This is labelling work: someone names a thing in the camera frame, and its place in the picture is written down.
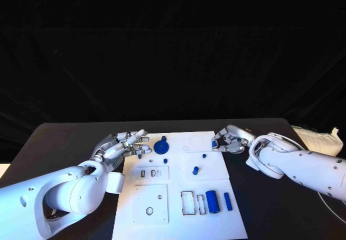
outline robotic hand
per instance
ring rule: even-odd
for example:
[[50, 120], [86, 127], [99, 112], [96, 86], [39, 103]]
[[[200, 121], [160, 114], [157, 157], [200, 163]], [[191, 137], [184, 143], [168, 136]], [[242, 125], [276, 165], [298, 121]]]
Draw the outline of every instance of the robotic hand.
[[[118, 194], [125, 176], [111, 172], [125, 157], [151, 152], [147, 132], [111, 134], [89, 160], [0, 189], [0, 239], [47, 239], [79, 221], [101, 204], [105, 191]], [[47, 205], [52, 214], [44, 216]]]
[[[222, 137], [226, 146], [217, 144]], [[295, 183], [346, 201], [344, 159], [304, 150], [297, 142], [272, 132], [255, 137], [248, 129], [233, 125], [210, 141], [213, 151], [238, 154], [249, 147], [248, 166], [275, 179], [285, 174]]]

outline blue small part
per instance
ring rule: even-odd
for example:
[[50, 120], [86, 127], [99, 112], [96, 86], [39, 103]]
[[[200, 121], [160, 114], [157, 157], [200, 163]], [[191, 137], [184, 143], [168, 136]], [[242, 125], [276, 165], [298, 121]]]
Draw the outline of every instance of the blue small part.
[[219, 207], [216, 192], [214, 192], [214, 191], [207, 191], [207, 192], [204, 193], [204, 195], [206, 195], [209, 213], [210, 213], [210, 214], [216, 214], [216, 213], [220, 212], [220, 207]]
[[227, 211], [232, 211], [232, 205], [230, 205], [230, 200], [229, 200], [229, 193], [225, 192], [225, 193], [223, 193], [223, 196], [225, 196], [226, 210], [227, 210]]
[[170, 149], [170, 146], [167, 144], [167, 138], [165, 136], [161, 136], [160, 141], [157, 141], [152, 145], [152, 150], [157, 154], [164, 154]]
[[199, 167], [196, 166], [194, 168], [193, 168], [193, 175], [197, 175], [197, 173], [199, 173]]

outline blue disc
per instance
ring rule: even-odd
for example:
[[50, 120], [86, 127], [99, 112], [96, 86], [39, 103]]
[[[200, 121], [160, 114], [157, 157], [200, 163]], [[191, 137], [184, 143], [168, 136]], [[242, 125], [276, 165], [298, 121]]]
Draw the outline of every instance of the blue disc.
[[165, 136], [161, 136], [161, 140], [157, 141], [152, 145], [152, 150], [157, 154], [164, 154], [170, 149], [170, 146], [165, 141], [167, 141]]

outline white board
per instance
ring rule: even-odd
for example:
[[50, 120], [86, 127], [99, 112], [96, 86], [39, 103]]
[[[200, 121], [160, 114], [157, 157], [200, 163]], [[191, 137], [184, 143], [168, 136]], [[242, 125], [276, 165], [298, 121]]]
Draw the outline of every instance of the white board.
[[[112, 239], [246, 239], [223, 156], [220, 152], [212, 151], [210, 139], [214, 133], [212, 131], [176, 132], [155, 133], [147, 136], [150, 141], [145, 144], [151, 149], [154, 143], [161, 140], [161, 136], [165, 136], [168, 151], [163, 155], [152, 151], [152, 153], [141, 155], [141, 159], [131, 156], [124, 160], [125, 180], [122, 193], [118, 196]], [[147, 167], [167, 167], [168, 177], [158, 177], [157, 181], [154, 177], [148, 181], [138, 181], [138, 170]], [[199, 167], [197, 175], [193, 175], [193, 167]], [[147, 223], [135, 224], [137, 211], [142, 211], [145, 208], [145, 206], [140, 208], [134, 206], [140, 196], [135, 186], [150, 188], [148, 186], [152, 185], [165, 185], [167, 218], [164, 217], [164, 219], [167, 219], [167, 223], [155, 224], [150, 219]], [[216, 214], [209, 213], [206, 199], [209, 190], [216, 191], [220, 210]], [[193, 195], [196, 214], [183, 215], [181, 192], [189, 191]], [[227, 211], [223, 193], [229, 194], [232, 211]], [[204, 214], [199, 213], [197, 195], [203, 196]]]

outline white cable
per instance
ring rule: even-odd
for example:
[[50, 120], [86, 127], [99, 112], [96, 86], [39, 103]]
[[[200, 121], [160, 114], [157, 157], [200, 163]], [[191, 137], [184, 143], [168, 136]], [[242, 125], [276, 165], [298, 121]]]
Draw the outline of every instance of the white cable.
[[334, 214], [334, 216], [336, 216], [336, 217], [343, 221], [343, 223], [346, 224], [346, 221], [338, 217], [338, 215], [334, 213], [334, 211], [331, 210], [330, 206], [328, 206], [327, 203], [324, 202], [324, 199], [323, 199], [320, 193], [318, 193], [318, 197], [320, 197], [320, 199], [321, 199], [321, 201], [323, 201], [323, 203], [324, 203], [327, 209], [330, 210], [330, 212]]
[[[285, 137], [285, 136], [282, 136], [282, 135], [279, 135], [279, 136], [281, 136], [284, 139], [287, 139], [288, 141], [291, 141], [291, 142], [300, 147], [301, 150], [305, 150], [305, 149], [301, 147], [301, 145], [300, 145], [295, 141], [292, 141], [288, 137]], [[330, 206], [328, 206], [327, 203], [324, 202], [324, 199], [323, 199], [321, 194], [320, 194], [318, 192], [317, 192], [317, 194], [318, 194], [320, 200], [323, 201], [327, 209], [330, 210], [330, 212], [334, 214], [334, 216], [336, 216], [336, 217], [343, 221], [343, 223], [346, 224], [346, 221], [338, 217], [338, 215], [334, 213], [334, 211], [331, 210]]]

